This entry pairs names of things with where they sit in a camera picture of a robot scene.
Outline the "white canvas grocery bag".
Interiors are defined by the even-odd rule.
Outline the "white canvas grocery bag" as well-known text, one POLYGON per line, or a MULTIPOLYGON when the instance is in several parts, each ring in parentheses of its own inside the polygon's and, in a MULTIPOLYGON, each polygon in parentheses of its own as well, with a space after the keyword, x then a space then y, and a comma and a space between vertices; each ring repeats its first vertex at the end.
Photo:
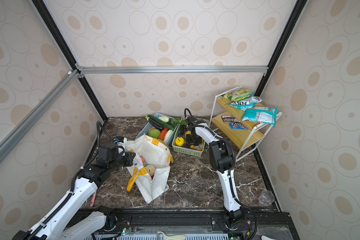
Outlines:
POLYGON ((145 202, 150 204, 169 188, 170 164, 174 161, 170 148, 162 140, 148 135, 127 141, 126 148, 136 154, 133 165, 127 167, 131 174, 127 191, 137 186, 145 202))

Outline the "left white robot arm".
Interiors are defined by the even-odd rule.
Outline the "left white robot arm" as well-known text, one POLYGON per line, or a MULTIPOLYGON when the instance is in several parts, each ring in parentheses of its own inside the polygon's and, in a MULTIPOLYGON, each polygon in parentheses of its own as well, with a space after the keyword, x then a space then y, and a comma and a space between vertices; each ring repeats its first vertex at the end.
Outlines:
POLYGON ((95 209, 88 217, 67 228, 84 202, 91 197, 119 167, 131 167, 136 153, 118 155, 106 165, 88 165, 76 173, 71 188, 64 197, 39 222, 27 232, 19 231, 14 240, 82 240, 94 232, 112 231, 117 226, 117 217, 107 207, 95 209))

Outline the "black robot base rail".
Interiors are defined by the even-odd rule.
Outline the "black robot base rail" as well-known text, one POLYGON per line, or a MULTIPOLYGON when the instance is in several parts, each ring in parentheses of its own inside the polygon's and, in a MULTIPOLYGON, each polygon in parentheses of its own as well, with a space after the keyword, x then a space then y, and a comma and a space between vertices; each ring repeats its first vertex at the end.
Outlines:
POLYGON ((226 223, 226 211, 223 208, 131 208, 111 209, 100 206, 95 209, 111 215, 111 220, 97 230, 97 234, 119 234, 124 228, 132 231, 145 227, 157 229, 200 229, 212 232, 221 231, 229 235, 240 235, 242 231, 256 231, 250 239, 257 235, 272 232, 276 236, 291 237, 298 240, 291 215, 271 207, 251 207, 245 209, 245 217, 235 230, 230 230, 226 223))

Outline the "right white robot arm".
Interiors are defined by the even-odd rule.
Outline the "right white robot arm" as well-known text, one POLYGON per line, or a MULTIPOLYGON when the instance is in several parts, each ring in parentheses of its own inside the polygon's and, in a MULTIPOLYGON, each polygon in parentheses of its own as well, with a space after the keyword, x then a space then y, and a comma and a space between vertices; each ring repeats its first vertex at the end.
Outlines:
POLYGON ((237 194, 234 178, 236 156, 231 142, 229 139, 216 134, 202 119, 187 117, 186 122, 187 129, 191 131, 191 134, 196 135, 209 146, 210 165, 218 174, 222 186, 225 222, 228 228, 238 228, 250 215, 253 217, 253 224, 247 223, 247 225, 250 231, 255 233, 258 228, 256 215, 250 207, 245 206, 239 200, 237 194))

